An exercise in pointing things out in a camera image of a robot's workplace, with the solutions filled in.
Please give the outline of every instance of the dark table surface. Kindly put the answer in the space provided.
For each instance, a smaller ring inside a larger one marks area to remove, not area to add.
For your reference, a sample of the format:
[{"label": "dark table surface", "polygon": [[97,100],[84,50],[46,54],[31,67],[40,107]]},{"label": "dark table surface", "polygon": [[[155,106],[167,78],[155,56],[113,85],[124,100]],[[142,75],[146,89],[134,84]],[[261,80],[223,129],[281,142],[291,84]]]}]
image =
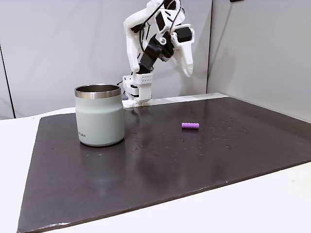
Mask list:
[{"label": "dark table surface", "polygon": [[[125,139],[105,148],[79,142],[75,114],[41,119],[18,232],[93,221],[311,160],[311,124],[233,98],[124,112]],[[182,122],[200,130],[182,130]]]}]

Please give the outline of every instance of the gray wall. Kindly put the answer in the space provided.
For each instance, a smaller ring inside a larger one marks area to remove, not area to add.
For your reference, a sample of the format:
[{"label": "gray wall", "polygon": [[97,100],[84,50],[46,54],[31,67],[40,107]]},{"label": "gray wall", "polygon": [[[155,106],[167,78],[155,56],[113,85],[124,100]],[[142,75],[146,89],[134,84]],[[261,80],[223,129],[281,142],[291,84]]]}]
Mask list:
[{"label": "gray wall", "polygon": [[213,0],[212,17],[208,92],[311,121],[311,1]]},{"label": "gray wall", "polygon": [[0,52],[0,120],[11,118],[14,117]]},{"label": "gray wall", "polygon": [[[0,0],[0,39],[17,117],[73,107],[76,86],[130,74],[123,21],[148,0]],[[153,97],[206,92],[211,0],[183,0],[194,74],[155,65]]]}]

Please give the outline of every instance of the gray insulated mug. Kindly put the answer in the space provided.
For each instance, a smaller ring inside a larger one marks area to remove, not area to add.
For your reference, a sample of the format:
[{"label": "gray insulated mug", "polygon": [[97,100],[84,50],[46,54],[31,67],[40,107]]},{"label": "gray insulated mug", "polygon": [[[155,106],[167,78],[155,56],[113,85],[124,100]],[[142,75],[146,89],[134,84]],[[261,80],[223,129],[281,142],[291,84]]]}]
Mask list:
[{"label": "gray insulated mug", "polygon": [[115,85],[86,85],[75,89],[79,140],[103,147],[124,138],[121,88]]}]

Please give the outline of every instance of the purple cylinder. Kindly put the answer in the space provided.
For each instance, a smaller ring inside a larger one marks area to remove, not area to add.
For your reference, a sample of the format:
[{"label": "purple cylinder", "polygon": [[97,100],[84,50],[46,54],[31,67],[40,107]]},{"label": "purple cylinder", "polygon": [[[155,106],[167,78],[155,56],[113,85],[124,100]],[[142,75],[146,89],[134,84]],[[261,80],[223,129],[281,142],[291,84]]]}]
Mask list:
[{"label": "purple cylinder", "polygon": [[200,127],[199,123],[181,123],[181,128],[183,129],[198,130],[199,127]]}]

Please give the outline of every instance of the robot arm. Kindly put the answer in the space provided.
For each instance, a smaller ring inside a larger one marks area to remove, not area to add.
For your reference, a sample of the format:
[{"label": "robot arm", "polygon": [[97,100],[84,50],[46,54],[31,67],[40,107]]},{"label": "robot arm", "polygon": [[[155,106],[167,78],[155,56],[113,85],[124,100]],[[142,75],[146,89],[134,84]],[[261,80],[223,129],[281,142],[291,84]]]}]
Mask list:
[{"label": "robot arm", "polygon": [[[151,96],[153,65],[159,58],[167,62],[172,56],[190,77],[193,72],[191,45],[194,30],[181,24],[185,15],[180,0],[151,0],[147,7],[125,20],[127,54],[133,75],[123,77],[123,87],[130,100],[138,103],[149,101]],[[144,28],[156,24],[160,38],[154,35],[149,43],[141,38]],[[142,57],[138,62],[138,53]]]}]

